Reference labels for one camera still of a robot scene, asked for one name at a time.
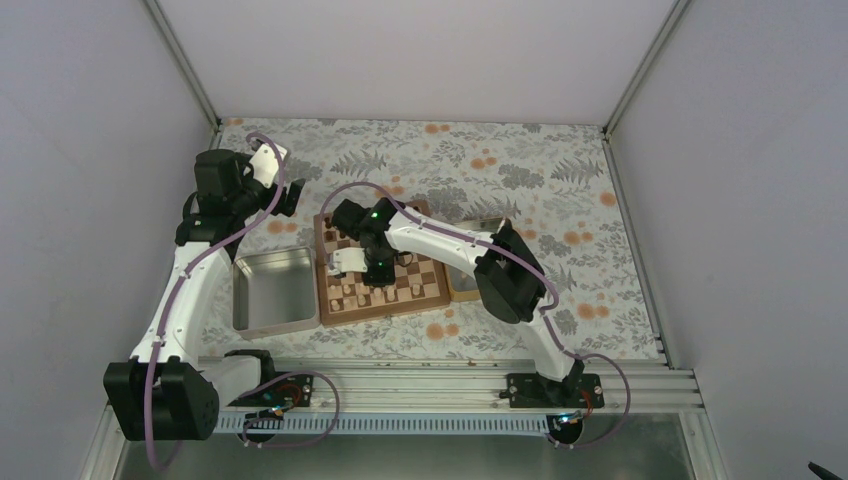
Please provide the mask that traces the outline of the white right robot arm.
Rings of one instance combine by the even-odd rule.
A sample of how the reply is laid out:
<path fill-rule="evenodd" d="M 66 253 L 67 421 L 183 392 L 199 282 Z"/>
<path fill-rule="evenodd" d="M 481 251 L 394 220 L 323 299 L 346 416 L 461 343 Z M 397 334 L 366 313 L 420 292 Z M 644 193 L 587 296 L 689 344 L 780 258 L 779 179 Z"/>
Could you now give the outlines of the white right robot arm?
<path fill-rule="evenodd" d="M 315 220 L 325 312 L 437 297 L 436 266 L 452 267 L 474 280 L 485 310 L 514 327 L 532 355 L 534 372 L 507 375 L 500 398 L 523 409 L 604 407 L 600 378 L 556 346 L 542 317 L 551 299 L 543 269 L 509 221 L 493 232 L 462 229 L 386 198 L 371 208 L 345 200 Z"/>

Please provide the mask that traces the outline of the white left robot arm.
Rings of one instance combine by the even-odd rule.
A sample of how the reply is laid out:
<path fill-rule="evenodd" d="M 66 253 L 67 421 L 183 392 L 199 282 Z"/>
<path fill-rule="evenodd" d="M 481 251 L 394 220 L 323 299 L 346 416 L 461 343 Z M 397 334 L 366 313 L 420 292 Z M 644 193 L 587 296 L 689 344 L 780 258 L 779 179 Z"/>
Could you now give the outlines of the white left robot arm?
<path fill-rule="evenodd" d="M 171 275 L 142 339 L 128 360 L 107 366 L 103 385 L 126 439 L 205 440 L 219 411 L 242 395 L 270 402 L 278 377 L 269 352 L 227 353 L 202 369 L 202 324 L 231 269 L 248 219 L 291 216 L 305 184 L 284 176 L 287 150 L 264 141 L 251 154 L 214 149 L 197 155 L 196 187 L 183 205 Z"/>

